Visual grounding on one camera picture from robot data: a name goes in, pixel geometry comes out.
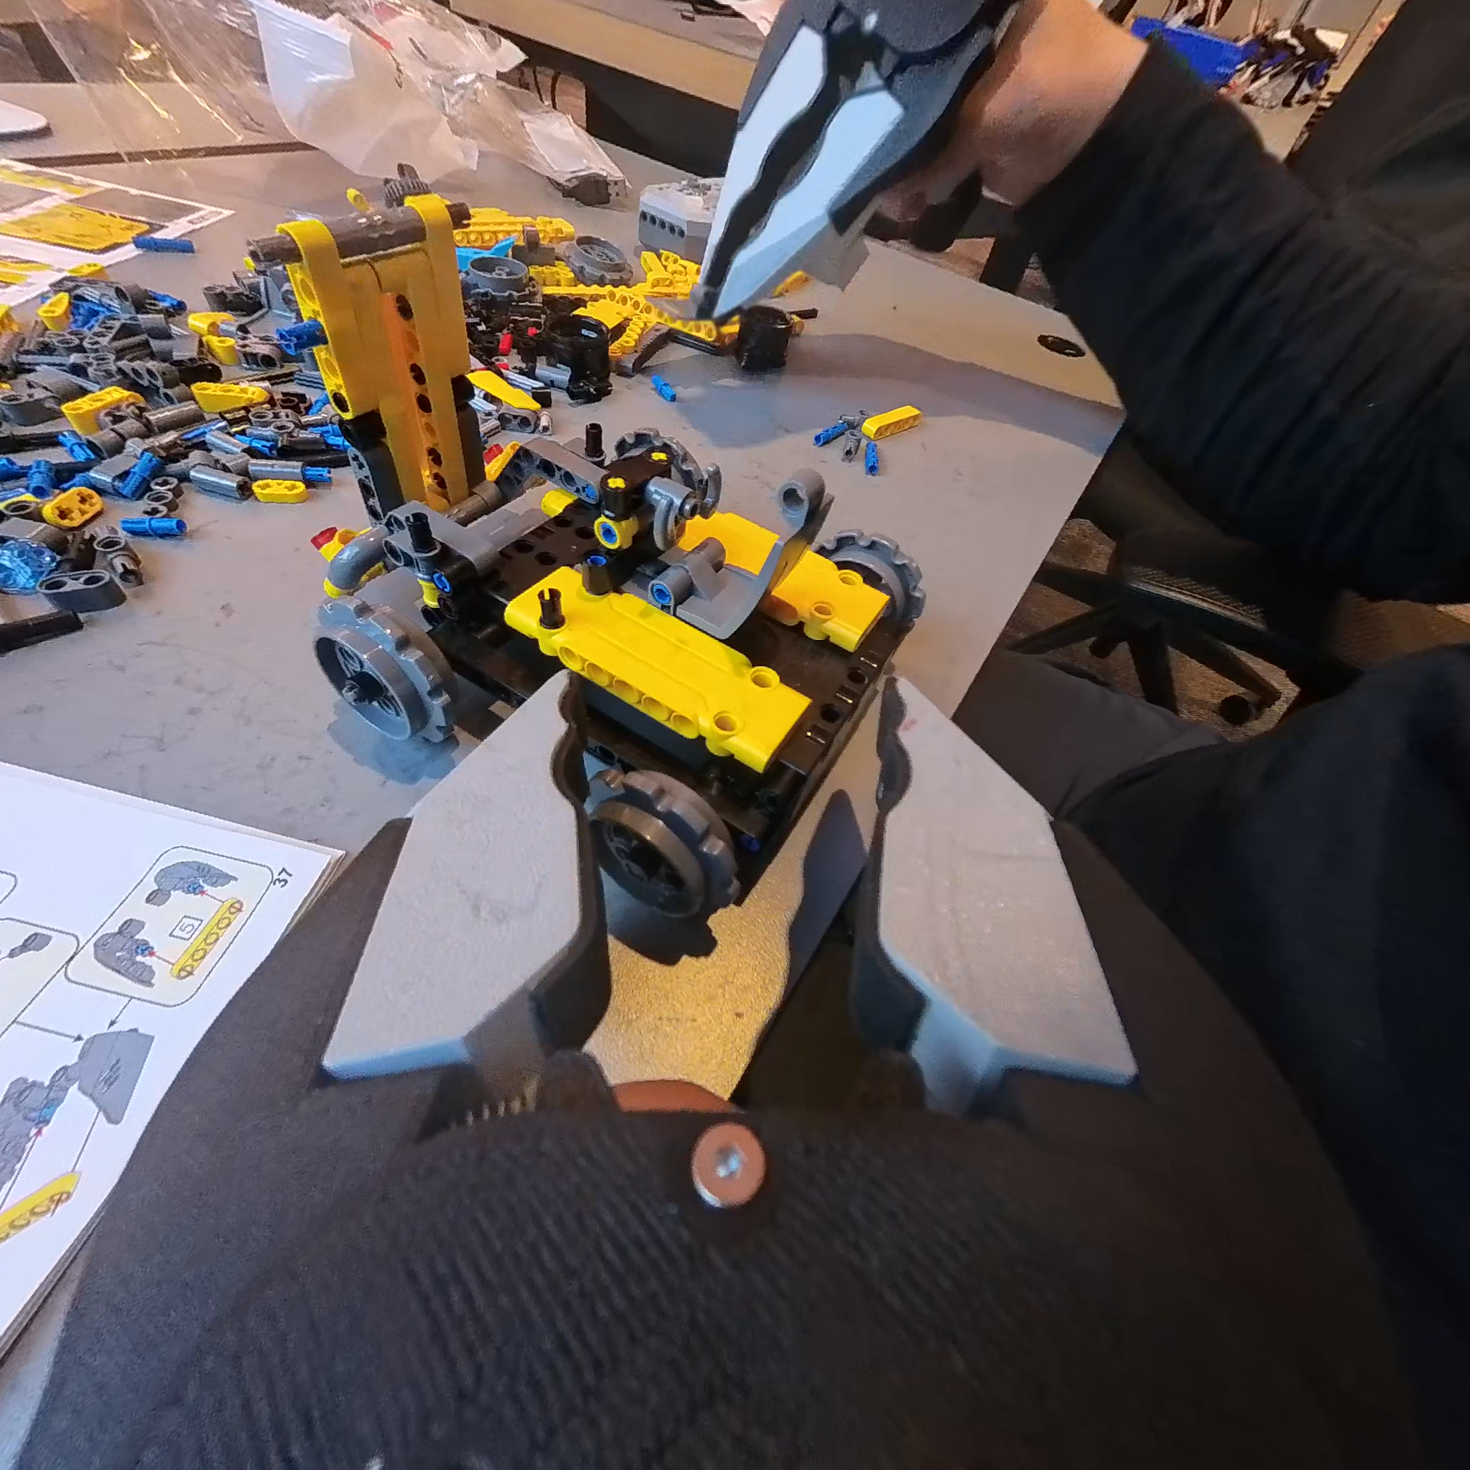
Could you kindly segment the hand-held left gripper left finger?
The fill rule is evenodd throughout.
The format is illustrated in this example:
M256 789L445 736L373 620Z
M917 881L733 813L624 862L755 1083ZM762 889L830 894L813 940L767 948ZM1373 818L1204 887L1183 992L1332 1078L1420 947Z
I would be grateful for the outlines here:
M612 988L589 793L584 698L559 672L416 804L334 1078L468 1067L524 1086L589 1040Z

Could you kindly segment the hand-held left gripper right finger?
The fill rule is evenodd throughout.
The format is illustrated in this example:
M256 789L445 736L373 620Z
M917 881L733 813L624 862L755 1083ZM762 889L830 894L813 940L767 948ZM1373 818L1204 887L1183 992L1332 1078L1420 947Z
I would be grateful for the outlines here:
M880 696L854 1021L938 1113L1014 1074L1127 1086L1135 1058L1051 813L907 677Z

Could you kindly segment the white instruction booklet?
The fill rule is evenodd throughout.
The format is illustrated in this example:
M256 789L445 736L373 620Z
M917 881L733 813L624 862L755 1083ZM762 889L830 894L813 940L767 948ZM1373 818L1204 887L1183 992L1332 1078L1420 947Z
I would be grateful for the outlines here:
M343 854L3 766L3 1352Z

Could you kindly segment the yellow black toy vehicle model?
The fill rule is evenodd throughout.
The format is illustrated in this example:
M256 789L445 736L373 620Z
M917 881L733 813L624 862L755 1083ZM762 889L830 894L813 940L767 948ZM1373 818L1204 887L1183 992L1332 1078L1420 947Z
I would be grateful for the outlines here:
M777 526L721 509L722 475L675 438L605 445L541 429L499 370L472 370L458 235L475 209L395 178L382 209L281 226L315 361L370 524L322 542L315 654L384 736L445 743L468 694L522 708L553 673L584 684L597 860L676 918L740 901L925 607L890 538L824 533L819 473L774 490Z

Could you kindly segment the yellow grey sticker sheet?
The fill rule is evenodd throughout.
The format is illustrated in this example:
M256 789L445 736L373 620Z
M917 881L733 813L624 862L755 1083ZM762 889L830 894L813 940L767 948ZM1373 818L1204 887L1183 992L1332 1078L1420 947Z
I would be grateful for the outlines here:
M3 159L3 308L102 276L139 254L188 254L233 209Z

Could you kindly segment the black toy wheel rim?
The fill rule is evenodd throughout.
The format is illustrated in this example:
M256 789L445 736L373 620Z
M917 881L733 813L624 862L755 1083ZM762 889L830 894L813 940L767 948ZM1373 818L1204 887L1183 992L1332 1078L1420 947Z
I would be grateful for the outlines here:
M573 402L597 402L612 391L611 327L572 313L550 320L539 338L539 375Z
M764 375L785 367L792 340L803 332L803 320L770 304L752 304L740 313L733 358L748 375Z

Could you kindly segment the crumpled clear plastic bag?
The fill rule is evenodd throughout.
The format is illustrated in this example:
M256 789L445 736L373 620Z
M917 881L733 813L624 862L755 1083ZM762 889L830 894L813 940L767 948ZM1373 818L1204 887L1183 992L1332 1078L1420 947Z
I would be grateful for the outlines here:
M628 195L526 51L449 1L5 1L12 19L79 83L89 148L293 139L366 177L509 162L584 206Z

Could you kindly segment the background grey table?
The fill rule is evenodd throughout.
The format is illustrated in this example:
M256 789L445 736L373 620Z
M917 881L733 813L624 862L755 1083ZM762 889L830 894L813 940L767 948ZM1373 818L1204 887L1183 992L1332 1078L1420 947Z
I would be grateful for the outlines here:
M605 143L722 174L764 34L731 1L452 1Z

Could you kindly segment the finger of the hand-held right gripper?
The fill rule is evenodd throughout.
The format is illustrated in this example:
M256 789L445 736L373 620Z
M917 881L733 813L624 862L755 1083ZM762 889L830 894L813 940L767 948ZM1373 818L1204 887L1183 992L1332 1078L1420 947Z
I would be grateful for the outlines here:
M780 95L755 102L716 211L716 316L757 302L837 235L838 204L902 118L892 95L850 95L827 119Z
M762 302L832 252L832 211L859 152L859 88L837 36L813 24L770 32L773 66L752 83L710 231L697 316Z

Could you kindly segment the grey battery box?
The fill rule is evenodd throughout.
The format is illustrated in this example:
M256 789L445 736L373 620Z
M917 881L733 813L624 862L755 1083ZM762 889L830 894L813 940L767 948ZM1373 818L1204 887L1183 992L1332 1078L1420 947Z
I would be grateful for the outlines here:
M639 195L639 246L703 262L722 185L717 174L646 185Z

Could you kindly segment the blue storage crate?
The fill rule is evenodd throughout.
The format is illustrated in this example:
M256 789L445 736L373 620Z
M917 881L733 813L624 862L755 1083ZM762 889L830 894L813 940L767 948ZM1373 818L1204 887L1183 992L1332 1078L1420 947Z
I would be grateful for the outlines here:
M1139 14L1131 32L1145 41L1162 41L1205 86L1226 88L1251 56L1251 46L1219 36L1197 26L1176 26L1159 18Z

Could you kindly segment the person's body in dark clothes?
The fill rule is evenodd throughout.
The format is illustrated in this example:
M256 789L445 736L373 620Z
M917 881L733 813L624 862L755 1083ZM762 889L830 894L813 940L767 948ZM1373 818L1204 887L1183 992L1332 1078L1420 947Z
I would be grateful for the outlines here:
M955 722L1253 1025L1349 1186L1431 1455L1468 1465L1468 644L1247 741L994 651Z

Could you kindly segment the pile of small building pieces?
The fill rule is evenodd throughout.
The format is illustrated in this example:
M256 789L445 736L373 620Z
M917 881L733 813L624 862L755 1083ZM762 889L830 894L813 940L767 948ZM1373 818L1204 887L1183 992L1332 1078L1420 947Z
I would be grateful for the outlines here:
M133 542L184 538L183 497L300 504L350 473L363 522L313 535L338 601L410 567L435 604L435 542L516 493L506 417L544 429L509 380L475 374L453 233L397 209L299 223L248 248L211 311L105 278L64 278L3 329L3 592L48 612L3 650L70 633L148 582Z

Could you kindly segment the person's right forearm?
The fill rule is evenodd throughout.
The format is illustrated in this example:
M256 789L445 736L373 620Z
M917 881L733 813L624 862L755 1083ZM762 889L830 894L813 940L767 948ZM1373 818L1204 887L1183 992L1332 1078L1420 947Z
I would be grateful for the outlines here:
M1019 218L1195 512L1361 594L1468 601L1466 288L1157 46Z

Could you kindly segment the person's right hand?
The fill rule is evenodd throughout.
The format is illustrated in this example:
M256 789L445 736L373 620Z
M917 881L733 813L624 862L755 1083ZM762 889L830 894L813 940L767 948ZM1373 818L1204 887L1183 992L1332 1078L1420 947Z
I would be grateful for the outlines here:
M1026 206L1099 130L1145 56L1145 41L1090 1L1023 1L945 146L878 209L910 226L969 174L1004 206Z

